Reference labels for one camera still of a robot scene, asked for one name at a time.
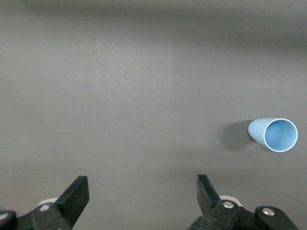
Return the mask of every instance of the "cup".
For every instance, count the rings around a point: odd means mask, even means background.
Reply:
[[[291,149],[298,137],[295,125],[284,118],[261,118],[252,121],[248,132],[261,145],[275,152]]]

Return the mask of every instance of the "metal bolt head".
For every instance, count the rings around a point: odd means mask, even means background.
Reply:
[[[9,215],[8,213],[3,213],[3,214],[1,214],[1,215],[0,215],[0,221],[1,221],[1,220],[4,220],[5,218],[7,218],[8,215]]]
[[[39,211],[43,212],[43,211],[48,210],[49,208],[50,208],[50,206],[49,206],[49,205],[44,204],[42,207],[40,207],[40,208],[39,208]]]
[[[268,207],[265,207],[265,208],[262,210],[262,212],[263,212],[265,215],[267,215],[267,216],[274,216],[274,215],[275,215],[275,212],[274,212],[272,209],[268,208]]]
[[[223,205],[225,208],[233,208],[235,205],[231,203],[230,201],[224,201]]]

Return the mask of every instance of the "gray tabletop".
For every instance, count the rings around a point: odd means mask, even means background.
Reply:
[[[306,226],[306,1],[2,1],[0,207],[89,179],[81,229],[184,230],[197,174]],[[293,121],[297,144],[253,141]]]

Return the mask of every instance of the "cup rim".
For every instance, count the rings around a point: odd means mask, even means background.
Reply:
[[[284,120],[284,121],[289,122],[289,123],[294,127],[295,132],[296,132],[295,141],[293,142],[293,144],[292,144],[289,148],[284,149],[284,150],[275,150],[275,149],[272,149],[272,148],[268,145],[268,143],[266,142],[266,140],[265,140],[265,133],[266,133],[267,128],[269,127],[269,125],[272,124],[273,122],[279,121],[279,120]],[[286,152],[286,151],[290,150],[290,149],[296,144],[297,138],[298,138],[298,131],[297,131],[297,128],[296,128],[295,124],[294,124],[292,121],[289,121],[288,119],[285,119],[285,118],[276,118],[276,119],[270,121],[270,122],[267,124],[267,126],[265,127],[264,132],[263,132],[263,140],[264,140],[264,143],[265,143],[266,147],[268,147],[270,150],[272,150],[272,151],[274,151],[274,152]]]

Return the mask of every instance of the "blue cup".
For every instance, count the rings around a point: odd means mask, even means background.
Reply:
[[[248,132],[261,145],[275,152],[291,149],[298,137],[295,125],[284,118],[261,118],[252,121]]]

